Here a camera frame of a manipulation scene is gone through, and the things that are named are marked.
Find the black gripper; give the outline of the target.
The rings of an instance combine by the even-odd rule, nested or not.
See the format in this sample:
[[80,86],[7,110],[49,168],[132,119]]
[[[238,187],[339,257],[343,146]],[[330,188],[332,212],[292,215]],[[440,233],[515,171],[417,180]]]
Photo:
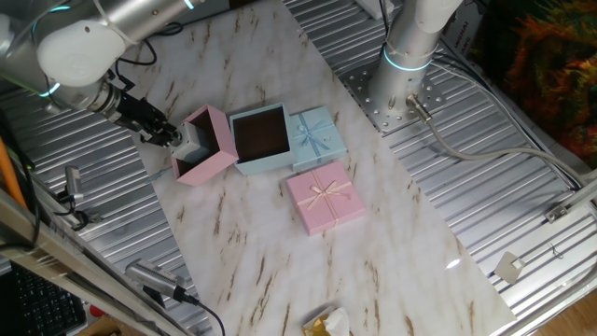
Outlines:
[[177,129],[146,98],[138,100],[128,93],[121,94],[116,111],[116,124],[139,132],[142,143],[167,147],[178,137]]

